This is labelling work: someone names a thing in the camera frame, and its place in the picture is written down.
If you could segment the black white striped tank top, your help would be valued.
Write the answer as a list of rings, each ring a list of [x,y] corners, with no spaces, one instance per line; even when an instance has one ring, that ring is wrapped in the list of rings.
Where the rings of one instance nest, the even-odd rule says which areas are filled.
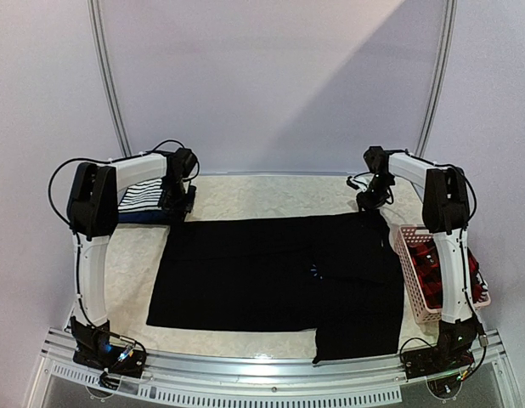
[[[126,189],[119,202],[119,213],[159,210],[159,201],[162,192],[160,178],[155,178],[130,186]]]

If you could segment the black garment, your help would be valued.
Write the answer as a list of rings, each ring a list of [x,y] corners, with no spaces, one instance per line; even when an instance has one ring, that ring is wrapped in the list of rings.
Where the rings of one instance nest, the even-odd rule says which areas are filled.
[[[404,281],[378,212],[171,227],[147,324],[315,332],[315,362],[395,354]]]

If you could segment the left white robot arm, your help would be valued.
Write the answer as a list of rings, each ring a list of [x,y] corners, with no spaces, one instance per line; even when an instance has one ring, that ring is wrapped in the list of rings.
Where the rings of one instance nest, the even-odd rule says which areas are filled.
[[[104,267],[110,238],[119,224],[118,196],[129,187],[159,179],[157,207],[167,224],[185,220],[193,208],[195,187],[190,174],[199,166],[188,148],[174,152],[153,150],[115,162],[82,158],[77,166],[67,203],[68,225],[76,250],[75,316],[87,326],[108,321],[104,300]]]

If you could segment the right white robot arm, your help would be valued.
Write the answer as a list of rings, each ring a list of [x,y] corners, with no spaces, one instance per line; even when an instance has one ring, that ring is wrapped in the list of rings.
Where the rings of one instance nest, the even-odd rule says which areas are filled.
[[[467,277],[466,230],[473,211],[465,174],[455,165],[437,164],[405,150],[385,150],[380,146],[371,146],[364,153],[364,161],[373,178],[357,194],[360,210],[382,207],[390,198],[389,190],[396,177],[423,189],[421,216],[436,244],[442,276],[441,319],[454,325],[472,320],[475,310]]]

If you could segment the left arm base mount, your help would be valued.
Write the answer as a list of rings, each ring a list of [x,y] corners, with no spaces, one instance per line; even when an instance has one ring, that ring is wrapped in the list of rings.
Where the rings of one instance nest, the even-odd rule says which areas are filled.
[[[76,341],[75,363],[111,374],[141,378],[148,356],[142,343],[111,332],[108,322],[102,326],[85,326],[72,316],[70,326]]]

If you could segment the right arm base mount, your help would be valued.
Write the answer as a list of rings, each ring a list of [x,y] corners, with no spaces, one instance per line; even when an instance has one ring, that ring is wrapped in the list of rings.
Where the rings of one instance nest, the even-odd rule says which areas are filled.
[[[465,367],[466,374],[458,376],[458,380],[463,381],[474,371],[476,360],[471,348],[475,340],[483,348],[488,345],[486,332],[478,320],[471,318],[454,324],[440,320],[435,345],[420,337],[412,337],[400,347],[399,359],[408,379]]]

